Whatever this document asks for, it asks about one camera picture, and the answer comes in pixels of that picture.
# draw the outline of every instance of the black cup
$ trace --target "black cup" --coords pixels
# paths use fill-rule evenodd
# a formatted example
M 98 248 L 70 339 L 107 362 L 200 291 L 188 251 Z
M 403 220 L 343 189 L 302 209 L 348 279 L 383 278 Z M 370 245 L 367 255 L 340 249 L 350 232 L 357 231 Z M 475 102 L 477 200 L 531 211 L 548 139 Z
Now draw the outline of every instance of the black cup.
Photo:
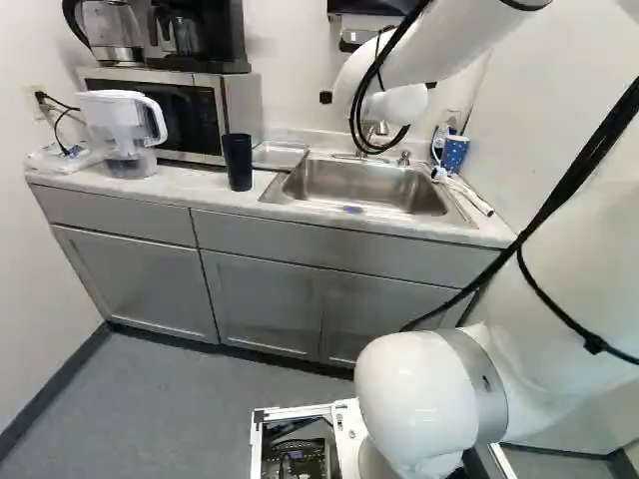
M 247 192 L 253 187 L 253 148 L 251 135 L 228 133 L 222 135 L 222 149 L 227 162 L 229 185 L 234 192 Z

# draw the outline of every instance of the sink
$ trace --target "sink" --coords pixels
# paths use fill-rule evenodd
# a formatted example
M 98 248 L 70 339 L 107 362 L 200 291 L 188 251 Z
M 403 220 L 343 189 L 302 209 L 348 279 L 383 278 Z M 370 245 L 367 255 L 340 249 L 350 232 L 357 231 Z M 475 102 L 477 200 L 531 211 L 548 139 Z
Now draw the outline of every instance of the sink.
M 431 182 L 422 165 L 398 167 L 373 159 L 306 157 L 289 174 L 278 174 L 260 202 L 399 221 L 428 217 L 473 225 L 450 193 Z
M 442 216 L 446 206 L 430 179 L 417 170 L 373 161 L 306 159 L 282 184 L 282 193 L 302 202 L 386 209 Z

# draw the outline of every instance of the kitchen counter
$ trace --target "kitchen counter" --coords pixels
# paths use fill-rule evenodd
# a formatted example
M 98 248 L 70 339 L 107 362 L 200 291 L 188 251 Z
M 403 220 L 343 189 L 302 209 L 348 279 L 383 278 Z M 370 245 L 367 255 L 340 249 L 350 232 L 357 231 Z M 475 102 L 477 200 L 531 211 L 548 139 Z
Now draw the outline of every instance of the kitchen counter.
M 254 171 L 254 187 L 244 193 L 231 191 L 224 171 L 159 166 L 156 175 L 143 180 L 122 180 L 108 176 L 103 165 L 74 173 L 53 175 L 26 172 L 27 182 L 83 193 L 107 195 L 162 205 L 243 215 L 306 225 L 437 240 L 491 248 L 504 248 L 515 238 L 513 231 L 494 215 L 487 218 L 464 197 L 453 194 L 474 225 L 454 225 L 445 217 L 373 218 L 343 212 L 327 212 L 296 205 L 259 202 L 277 173 Z

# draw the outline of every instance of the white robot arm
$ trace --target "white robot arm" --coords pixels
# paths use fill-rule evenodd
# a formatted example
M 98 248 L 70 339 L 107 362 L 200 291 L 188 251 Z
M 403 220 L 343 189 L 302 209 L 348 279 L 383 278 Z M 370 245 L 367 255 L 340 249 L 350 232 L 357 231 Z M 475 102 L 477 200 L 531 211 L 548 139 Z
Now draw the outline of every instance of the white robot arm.
M 435 0 L 410 27 L 380 69 L 386 92 L 378 82 L 368 89 L 368 118 L 408 125 L 427 106 L 425 83 L 451 77 L 542 10 L 552 0 Z M 393 32 L 379 39 L 379 50 Z M 345 62 L 332 89 L 332 102 L 347 111 L 364 73 L 375 58 L 376 39 L 358 48 Z
M 639 21 L 638 0 L 618 3 Z M 380 69 L 388 90 L 371 83 L 366 113 L 410 123 L 426 101 L 417 102 L 419 113 L 405 100 L 424 97 L 425 82 L 455 74 L 548 4 L 435 0 Z M 384 35 L 382 44 L 390 33 Z M 338 108 L 351 102 L 374 49 L 374 41 L 363 45 L 344 65 L 333 89 Z M 639 356 L 638 204 L 635 185 L 585 189 L 521 249 L 527 270 L 564 311 L 633 358 Z M 497 273 L 468 323 L 379 338 L 357 361 L 366 447 L 380 452 L 402 479 L 446 477 L 474 444 L 537 432 L 585 399 L 639 377 L 632 361 L 588 352 L 583 337 L 529 287 L 514 259 Z M 360 453 L 362 479 L 370 479 L 363 469 L 379 470 L 365 467 L 367 456 Z

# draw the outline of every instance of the gray carpet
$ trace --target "gray carpet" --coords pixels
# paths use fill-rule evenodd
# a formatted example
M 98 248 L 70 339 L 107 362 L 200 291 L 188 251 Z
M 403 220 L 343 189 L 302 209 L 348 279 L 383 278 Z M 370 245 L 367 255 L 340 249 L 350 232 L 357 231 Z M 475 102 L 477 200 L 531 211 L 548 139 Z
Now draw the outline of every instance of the gray carpet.
M 114 335 L 0 465 L 0 479 L 246 479 L 251 410 L 350 382 Z

